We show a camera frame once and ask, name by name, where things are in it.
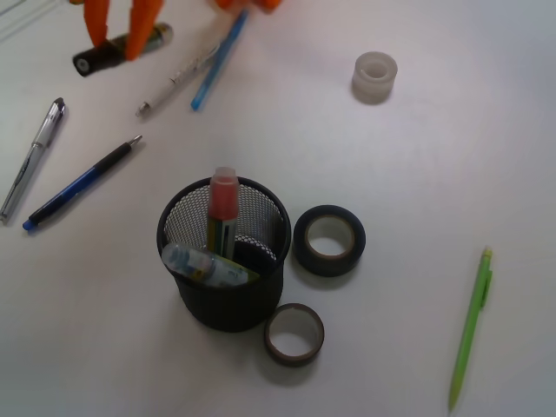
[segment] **blue pen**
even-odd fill
[[[103,159],[97,162],[93,168],[89,169],[75,181],[73,181],[68,187],[62,190],[58,195],[56,195],[52,200],[44,204],[39,210],[29,216],[29,220],[23,224],[25,230],[31,231],[39,223],[44,222],[51,215],[54,215],[66,202],[75,197],[78,193],[86,189],[90,184],[95,182],[98,178],[103,176],[110,168],[116,165],[131,152],[131,147],[139,142],[142,135],[136,136],[131,141],[124,143],[119,146]]]
[[[215,63],[213,64],[205,79],[202,81],[201,87],[199,87],[195,98],[191,102],[191,108],[194,111],[197,111],[201,107],[205,96],[209,92],[210,86],[215,81],[216,76],[220,72],[224,61],[226,60],[226,56],[228,56],[228,53],[232,49],[232,45],[242,31],[243,24],[245,23],[248,14],[249,11],[247,9],[242,10],[237,19],[235,19],[234,25],[232,26],[232,29],[230,29],[228,36],[226,36],[226,39],[222,41],[220,49],[218,50],[218,52],[216,52]]]

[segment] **glue stick cap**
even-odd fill
[[[239,214],[240,183],[235,169],[220,167],[210,179],[208,215],[218,220],[232,220]]]

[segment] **black mesh pen holder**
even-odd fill
[[[206,178],[189,185],[166,206],[156,231],[158,254],[171,242],[206,248],[209,182]],[[257,182],[241,177],[239,182],[234,261],[260,277],[237,287],[211,288],[169,270],[191,314],[225,332],[252,328],[275,311],[291,242],[288,213],[280,200]]]

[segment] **silver pen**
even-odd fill
[[[202,50],[194,59],[186,63],[183,68],[180,68],[173,76],[168,78],[164,87],[160,91],[151,96],[148,100],[145,100],[139,109],[137,109],[137,117],[145,117],[153,109],[160,106],[168,97],[172,96],[178,88],[190,81],[191,78],[197,74],[199,71],[203,70],[206,66],[212,63],[216,52],[220,49],[220,42],[213,45],[210,48]]]
[[[50,106],[49,112],[46,114],[41,128],[36,133],[35,139],[31,144],[31,149],[29,149],[27,156],[25,156],[23,165],[17,173],[16,180],[11,186],[10,192],[6,197],[6,201],[3,202],[3,206],[0,208],[0,220],[2,220],[3,224],[8,223],[19,198],[25,190],[29,179],[33,176],[33,172],[35,171],[41,156],[43,156],[44,150],[50,146],[50,143],[56,133],[56,128],[62,120],[64,111],[65,103],[63,102],[63,99],[57,98]]]

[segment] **black tape roll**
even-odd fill
[[[343,221],[351,231],[348,249],[339,255],[324,255],[314,250],[308,241],[311,225],[324,217]],[[338,206],[318,206],[305,212],[295,224],[294,254],[297,261],[309,272],[320,276],[346,274],[357,264],[365,249],[365,229],[350,211]]]
[[[293,333],[305,339],[310,344],[310,350],[304,354],[288,354],[282,352],[272,342],[272,333]],[[291,303],[280,306],[268,319],[264,328],[264,345],[268,354],[287,367],[302,367],[314,361],[324,343],[324,325],[321,317],[303,304]]]

